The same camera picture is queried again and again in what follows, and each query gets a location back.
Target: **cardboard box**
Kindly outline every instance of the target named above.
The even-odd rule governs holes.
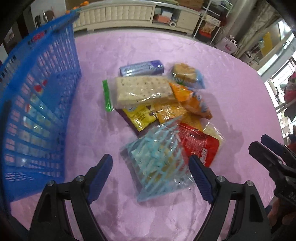
[[[204,0],[178,0],[178,2],[181,6],[199,11],[202,8]]]
[[[167,23],[167,24],[170,23],[170,18],[162,16],[162,15],[154,15],[153,20],[156,20],[160,23]]]
[[[165,16],[165,17],[168,17],[168,18],[171,18],[173,16],[173,13],[170,12],[170,11],[167,11],[167,10],[162,10],[161,15]]]

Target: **basket handle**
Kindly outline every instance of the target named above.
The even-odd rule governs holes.
[[[66,22],[62,23],[53,30],[54,33],[59,33],[60,31],[63,31],[69,23],[73,23],[77,18],[79,18],[80,10],[75,11],[73,14],[70,13],[70,15],[70,18]]]

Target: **blue gripper pad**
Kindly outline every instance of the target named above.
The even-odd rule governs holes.
[[[87,202],[97,200],[113,166],[112,156],[105,154],[97,166],[92,167],[85,175],[85,189],[88,193]]]
[[[283,145],[278,143],[266,134],[261,137],[261,143],[278,156],[280,156],[283,153]]]
[[[205,167],[197,156],[193,155],[190,157],[189,170],[200,191],[200,194],[202,195],[202,198],[204,200],[209,202],[209,204],[213,204],[214,196],[213,196],[212,185],[204,172],[204,171],[207,171],[207,169],[210,169],[210,168]]]

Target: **table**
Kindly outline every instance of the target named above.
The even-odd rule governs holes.
[[[129,170],[120,149],[136,137],[116,113],[104,109],[102,80],[116,77],[119,67],[160,59],[165,74],[175,62],[199,69],[205,77],[202,95],[210,107],[211,122],[226,142],[211,168],[231,182],[252,180],[267,206],[274,183],[268,172],[248,153],[249,144],[268,134],[283,143],[280,124],[267,89],[255,70],[240,60],[203,43],[178,35],[152,31],[116,30],[76,38],[82,70],[68,122],[66,181],[84,175],[105,154],[113,169],[99,199],[91,208],[109,240],[193,240],[210,205],[196,186],[143,203],[135,199]],[[12,214],[30,227],[38,195],[11,204]],[[70,202],[66,203],[75,237],[81,239]],[[229,215],[221,232],[224,238]]]

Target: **paper towel roll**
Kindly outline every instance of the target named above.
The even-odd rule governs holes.
[[[170,21],[169,25],[174,28],[176,26],[176,23],[174,21]]]

